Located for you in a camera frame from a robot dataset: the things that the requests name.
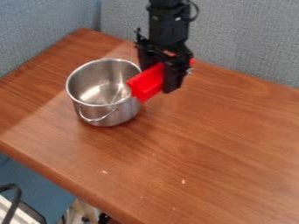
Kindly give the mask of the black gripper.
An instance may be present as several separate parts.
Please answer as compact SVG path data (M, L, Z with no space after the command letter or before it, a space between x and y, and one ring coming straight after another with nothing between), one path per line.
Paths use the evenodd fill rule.
M145 71L165 62L163 92L170 94L182 87L190 72L193 51L186 42L194 21L190 5L149 5L149 37L137 29L137 48L141 68Z

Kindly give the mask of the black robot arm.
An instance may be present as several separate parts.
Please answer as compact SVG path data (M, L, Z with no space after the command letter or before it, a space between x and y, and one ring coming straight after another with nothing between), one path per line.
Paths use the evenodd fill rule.
M170 94L182 87L193 67L194 53L186 42L201 9L193 0L149 0L146 9L149 37L135 30L138 58L143 71L158 63L165 65L163 92Z

